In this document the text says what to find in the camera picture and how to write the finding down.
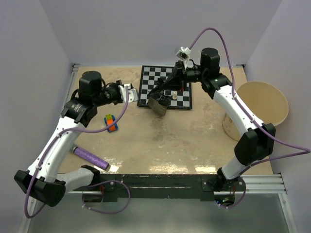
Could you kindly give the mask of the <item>black trash bag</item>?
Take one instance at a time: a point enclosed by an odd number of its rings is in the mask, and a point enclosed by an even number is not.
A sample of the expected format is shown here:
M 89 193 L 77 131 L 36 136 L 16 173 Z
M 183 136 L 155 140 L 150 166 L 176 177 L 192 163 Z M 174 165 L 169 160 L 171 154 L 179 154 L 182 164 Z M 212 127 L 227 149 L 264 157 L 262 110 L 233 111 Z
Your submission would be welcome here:
M 168 82 L 169 79 L 158 79 L 157 85 L 147 95 L 147 105 L 160 117 L 165 116 L 170 103 L 170 98 L 164 94 Z

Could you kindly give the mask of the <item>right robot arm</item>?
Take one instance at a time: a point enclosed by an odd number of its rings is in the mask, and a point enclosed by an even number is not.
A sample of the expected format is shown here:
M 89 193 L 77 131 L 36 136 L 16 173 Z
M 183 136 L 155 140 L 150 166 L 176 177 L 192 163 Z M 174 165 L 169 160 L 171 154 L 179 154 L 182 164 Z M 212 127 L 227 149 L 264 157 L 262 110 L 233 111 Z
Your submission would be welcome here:
M 272 138 L 276 129 L 271 123 L 265 124 L 241 100 L 233 83 L 220 72 L 220 56 L 216 49 L 202 49 L 200 65 L 190 68 L 185 65 L 187 52 L 186 49 L 179 52 L 180 60 L 175 63 L 170 76 L 165 81 L 159 80 L 149 92 L 147 104 L 160 116 L 164 116 L 171 102 L 171 98 L 164 94 L 166 90 L 183 92 L 187 84 L 201 83 L 210 98 L 226 111 L 241 136 L 234 148 L 233 159 L 217 171 L 214 189 L 227 191 L 247 166 L 272 153 Z

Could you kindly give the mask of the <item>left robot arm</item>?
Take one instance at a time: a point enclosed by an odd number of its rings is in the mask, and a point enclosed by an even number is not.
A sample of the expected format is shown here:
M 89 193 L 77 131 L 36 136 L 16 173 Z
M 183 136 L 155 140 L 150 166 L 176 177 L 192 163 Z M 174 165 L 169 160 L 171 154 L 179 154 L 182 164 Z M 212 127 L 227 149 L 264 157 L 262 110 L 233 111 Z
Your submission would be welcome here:
M 63 176 L 58 171 L 75 140 L 81 133 L 89 132 L 86 128 L 96 116 L 97 108 L 111 103 L 128 104 L 131 87 L 120 80 L 105 83 L 97 71 L 82 74 L 47 145 L 26 171 L 18 170 L 14 176 L 26 197 L 54 207 L 67 192 L 82 186 L 89 190 L 100 187 L 99 172 L 90 166 L 82 166 Z

